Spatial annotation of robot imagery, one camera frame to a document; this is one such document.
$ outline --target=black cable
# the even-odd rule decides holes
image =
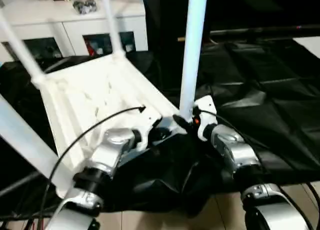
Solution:
[[[50,183],[52,181],[52,178],[59,166],[59,164],[61,163],[62,159],[64,158],[64,156],[70,151],[70,149],[81,139],[83,138],[88,132],[90,132],[91,130],[95,129],[97,126],[101,125],[102,123],[110,120],[111,118],[115,117],[115,116],[118,116],[124,112],[127,112],[127,111],[133,111],[133,110],[140,110],[140,112],[142,112],[143,110],[145,109],[145,107],[132,107],[132,108],[128,108],[128,109],[125,109],[125,110],[122,110],[122,111],[119,111],[117,113],[114,113],[112,114],[111,116],[103,119],[102,121],[96,123],[95,125],[93,125],[92,127],[90,127],[88,130],[86,130],[85,132],[83,132],[80,136],[78,136],[71,144],[70,146],[67,147],[67,149],[64,151],[64,153],[61,155],[61,157],[58,159],[58,161],[55,163],[53,169],[52,169],[52,172],[48,178],[48,183],[47,183],[47,186],[45,188],[45,192],[43,194],[43,198],[42,198],[42,201],[41,201],[41,206],[40,206],[40,211],[39,211],[39,219],[38,219],[38,222],[39,224],[37,225],[37,230],[42,230],[42,219],[43,219],[43,212],[44,212],[44,208],[45,208],[45,203],[46,203],[46,198],[47,198],[47,194],[48,194],[48,191],[49,191],[49,187],[50,187]]]
[[[13,184],[11,184],[10,186],[7,186],[6,188],[0,190],[0,197],[16,190],[17,188],[21,187],[24,184],[36,179],[40,175],[41,174],[38,171],[34,171],[34,172],[30,173],[28,176],[14,182]]]
[[[296,208],[296,210],[301,214],[301,216],[304,218],[308,228],[310,230],[314,230],[314,227],[312,226],[311,222],[309,221],[309,219],[307,218],[306,214],[304,213],[304,211],[302,211],[302,209],[298,206],[298,204],[292,199],[292,197],[289,196],[288,193],[286,193],[286,191],[284,191],[280,186],[278,186],[281,193],[288,199],[288,201],[291,203],[292,206],[294,206]]]
[[[315,190],[314,186],[312,186],[310,182],[307,182],[306,185],[310,189],[310,191],[313,194],[313,196],[316,200],[316,203],[318,205],[319,218],[318,218],[318,223],[316,225],[316,230],[320,230],[320,197],[319,197],[317,191]]]
[[[33,222],[34,222],[34,219],[33,219],[33,218],[32,218],[32,219],[29,219],[28,222],[26,223],[26,225],[25,225],[25,227],[24,227],[23,230],[30,230],[31,227],[32,227]]]
[[[233,128],[236,132],[238,132],[238,134],[240,134],[242,137],[243,133],[241,133],[238,129],[236,129],[228,120],[226,120],[224,117],[221,117],[213,112],[210,111],[206,111],[206,110],[201,110],[198,109],[201,112],[204,113],[208,113],[211,114],[213,116],[215,116],[216,118],[221,119],[222,121],[224,121],[226,124],[228,124],[231,128]],[[286,164],[288,164],[294,171],[298,171],[285,157],[277,154]],[[259,158],[259,161],[262,165],[262,167],[266,170],[267,168],[263,165],[263,162],[261,161],[261,159]],[[316,230],[320,230],[320,197],[318,195],[318,193],[316,192],[316,190],[314,189],[314,187],[310,184],[310,182],[306,183],[307,186],[309,187],[310,191],[312,192],[313,196],[316,199],[316,202],[318,204],[318,211],[319,211],[319,219],[318,219],[318,223],[316,226]],[[310,223],[309,219],[307,218],[307,216],[305,215],[305,213],[302,211],[302,209],[297,205],[297,203],[278,185],[278,188],[280,189],[281,193],[288,199],[288,201],[297,209],[297,211],[301,214],[301,216],[304,218],[306,224],[308,225],[310,230],[314,230],[312,224]]]

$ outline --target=black tarp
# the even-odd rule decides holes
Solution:
[[[161,55],[130,53],[128,58],[178,106],[183,46]],[[90,59],[71,57],[57,69]],[[40,65],[46,68],[53,62]],[[319,180],[319,66],[320,60],[294,41],[206,47],[200,58],[196,97],[213,95],[218,114],[244,134],[261,158],[267,181]],[[53,146],[40,94],[29,80],[20,63],[6,63],[0,69],[0,93]],[[32,169],[8,145],[1,143],[1,150],[3,174],[10,172],[16,179],[27,173],[21,173],[23,165]],[[176,135],[118,170],[106,194],[105,210],[180,209],[197,214],[210,194],[237,190],[223,168],[212,147],[195,137]],[[41,188],[42,183],[30,184],[29,191]],[[3,181],[1,186],[6,184],[9,182]],[[23,190],[11,193],[11,198],[16,196],[14,201],[0,198],[4,206],[0,215],[12,214]],[[23,205],[19,213],[36,212],[39,198],[38,194],[33,200],[28,198],[31,204]]]

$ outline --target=cabinet drawer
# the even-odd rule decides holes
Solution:
[[[137,51],[148,50],[148,39],[145,17],[116,18],[116,23],[121,36],[127,38],[133,34],[134,49]],[[110,32],[108,23],[105,19],[66,22],[63,24],[68,34],[76,55],[88,55],[86,42],[94,35],[108,34]]]
[[[48,48],[48,51],[52,51],[52,55],[66,57],[75,54],[62,23],[13,26],[13,30],[21,40],[25,41],[34,57],[37,57],[34,52],[38,46],[37,51],[40,53],[44,51],[41,48],[43,46]],[[0,61],[17,60],[3,31],[0,31],[0,42],[0,53],[2,53]]]

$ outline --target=white plastic frame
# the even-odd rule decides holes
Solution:
[[[194,105],[206,1],[189,0],[180,99],[180,114],[186,120],[190,120]],[[119,110],[118,108],[124,106],[144,105],[150,112],[150,120],[154,121],[162,117],[160,126],[168,127],[173,131],[177,129],[172,119],[173,114],[178,113],[177,108],[124,57],[110,9],[110,0],[103,0],[103,3],[108,24],[111,26],[110,36],[114,54],[48,75],[42,73],[23,42],[14,34],[0,10],[0,26],[6,33],[12,48],[30,73],[32,82],[41,91],[59,154],[62,154],[63,150],[79,133],[96,123],[99,118],[114,113]],[[101,92],[105,91],[114,91],[115,94],[102,96]],[[108,107],[106,107],[105,99],[111,101],[112,104],[108,104]],[[3,98],[1,98],[0,103],[7,106],[8,113],[0,114],[1,136],[27,161],[48,177],[48,171],[52,169],[58,158],[50,156],[52,154],[49,153],[49,147],[19,117],[14,109],[10,108]],[[69,156],[72,157],[69,157],[69,162],[67,158],[63,163],[71,171],[76,170],[76,166],[85,158],[85,152],[83,152],[85,146],[92,147],[94,143],[97,143],[105,128],[113,126],[139,127],[139,124],[148,124],[141,122],[139,112],[128,112],[128,114],[130,114],[129,117],[119,116],[106,122],[93,133],[88,134],[70,151]],[[19,131],[22,126],[27,130]],[[14,133],[7,131],[7,128],[11,127],[17,129],[17,131]],[[29,144],[28,149],[26,149],[22,143],[26,141],[28,136],[32,136],[32,144]],[[39,156],[41,155],[42,163],[39,164],[39,159],[30,157],[27,150],[38,152]],[[64,164],[61,165],[61,170],[56,173],[56,180],[53,181],[60,190],[65,190],[65,185],[70,182],[72,176],[71,171]]]

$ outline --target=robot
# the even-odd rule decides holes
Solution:
[[[115,61],[124,61],[124,52],[111,14],[110,2],[109,0],[102,2],[111,27]],[[194,101],[205,12],[206,0],[189,0],[179,117],[187,124],[194,124],[198,138],[211,143],[212,151],[217,151],[224,159],[226,169],[233,176],[241,192],[248,230],[311,230],[312,227],[281,190],[275,184],[265,182],[259,177],[262,175],[260,173],[263,171],[263,166],[250,144],[245,142],[236,129],[218,124],[211,96]],[[29,71],[32,82],[36,86],[41,85],[45,76],[28,50],[15,36],[1,11],[0,26]],[[0,97],[0,109],[0,135],[49,177],[52,172],[51,166],[57,161],[57,156],[2,97]],[[105,196],[108,194],[117,168],[123,157],[132,150],[137,148],[140,148],[141,152],[147,150],[146,139],[150,126],[144,124],[140,128],[109,128],[103,133],[102,140],[92,155],[84,161],[83,168],[78,173],[72,175],[67,169],[60,168],[59,175],[63,177],[52,178],[52,182],[55,185],[67,186],[68,192],[46,229],[99,229],[95,217],[99,215],[103,205],[108,203]]]
[[[238,132],[218,124],[215,116],[207,113],[214,114],[215,111],[211,96],[197,100],[194,107],[194,119],[199,122],[196,126],[199,139],[210,142],[212,150],[218,151],[241,192],[247,229],[311,230],[277,185],[265,183],[257,177],[262,175],[263,168],[252,147]],[[73,177],[74,186],[46,229],[98,229],[99,223],[95,217],[103,204],[107,204],[103,196],[108,191],[119,161],[139,141],[141,136],[134,129],[108,130],[84,170]]]

